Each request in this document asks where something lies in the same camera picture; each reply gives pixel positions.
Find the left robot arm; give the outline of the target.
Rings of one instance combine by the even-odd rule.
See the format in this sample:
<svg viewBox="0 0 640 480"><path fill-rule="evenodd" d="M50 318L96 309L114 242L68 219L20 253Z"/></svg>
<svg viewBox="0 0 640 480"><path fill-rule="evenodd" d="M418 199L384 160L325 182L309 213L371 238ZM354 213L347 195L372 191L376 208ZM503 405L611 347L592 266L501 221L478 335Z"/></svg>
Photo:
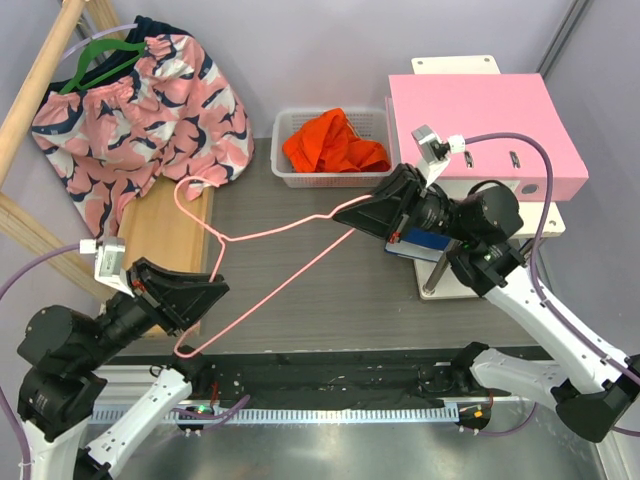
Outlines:
<svg viewBox="0 0 640 480"><path fill-rule="evenodd" d="M205 397L211 363L183 345L139 400L98 439L80 441L108 384L97 370L150 329L186 332L229 290L220 274L174 272L145 258L112 272L117 293L96 318L61 305L41 309L17 348L30 369L17 413L29 447L25 479L114 479L160 421L188 397Z"/></svg>

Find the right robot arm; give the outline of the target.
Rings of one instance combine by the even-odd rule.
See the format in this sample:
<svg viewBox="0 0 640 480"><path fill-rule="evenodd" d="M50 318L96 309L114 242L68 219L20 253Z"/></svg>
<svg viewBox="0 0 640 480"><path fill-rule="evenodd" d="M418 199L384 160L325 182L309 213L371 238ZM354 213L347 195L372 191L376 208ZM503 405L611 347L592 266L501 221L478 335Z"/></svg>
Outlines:
<svg viewBox="0 0 640 480"><path fill-rule="evenodd" d="M505 184L483 181L456 200L402 164L333 218L389 244L408 242L415 231L449 238L454 245L445 256L457 281L514 319L557 364L542 367L474 342L451 371L460 393L486 388L524 396L593 443L601 442L638 399L638 356L590 331L543 287L532 259L512 246L510 238L523 220Z"/></svg>

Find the orange shorts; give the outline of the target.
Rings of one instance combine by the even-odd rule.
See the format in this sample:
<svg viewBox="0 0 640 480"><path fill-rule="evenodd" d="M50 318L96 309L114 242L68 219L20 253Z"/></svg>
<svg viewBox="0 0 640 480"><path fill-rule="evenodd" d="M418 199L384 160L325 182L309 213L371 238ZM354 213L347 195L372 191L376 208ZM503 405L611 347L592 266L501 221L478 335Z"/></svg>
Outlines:
<svg viewBox="0 0 640 480"><path fill-rule="evenodd" d="M305 122L282 146L296 173L382 173L391 168L384 146L362 138L341 108Z"/></svg>

